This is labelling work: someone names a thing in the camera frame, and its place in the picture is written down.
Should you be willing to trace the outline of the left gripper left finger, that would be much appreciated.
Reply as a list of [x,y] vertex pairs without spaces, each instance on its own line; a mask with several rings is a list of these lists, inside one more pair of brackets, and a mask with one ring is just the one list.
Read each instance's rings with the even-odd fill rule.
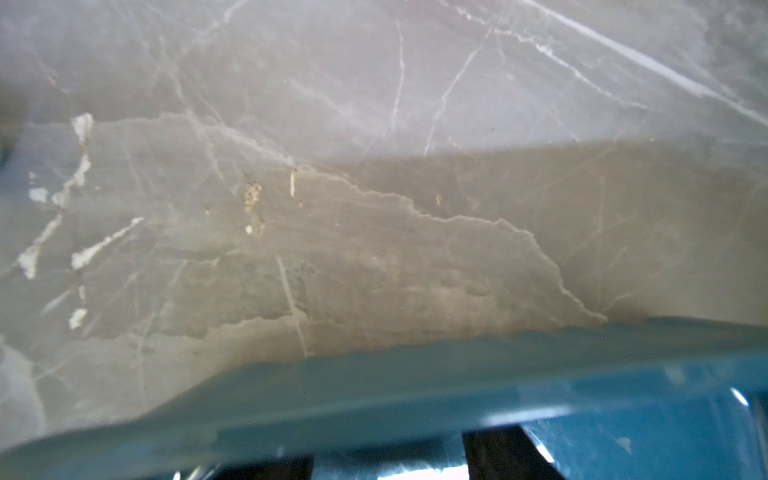
[[258,463],[251,465],[222,466],[212,476],[213,480],[309,480],[312,478],[313,458]]

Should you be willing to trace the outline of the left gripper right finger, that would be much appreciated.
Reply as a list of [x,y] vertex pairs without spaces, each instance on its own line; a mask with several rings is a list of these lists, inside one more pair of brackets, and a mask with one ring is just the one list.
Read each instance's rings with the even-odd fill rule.
[[564,480],[519,425],[462,435],[472,480]]

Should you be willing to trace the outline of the teal storage box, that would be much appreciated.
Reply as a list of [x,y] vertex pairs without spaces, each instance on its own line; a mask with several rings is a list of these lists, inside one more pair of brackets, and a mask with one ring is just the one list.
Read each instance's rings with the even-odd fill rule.
[[5,479],[470,479],[462,435],[519,425],[564,479],[763,479],[767,331],[680,317],[262,363],[134,420],[2,454]]

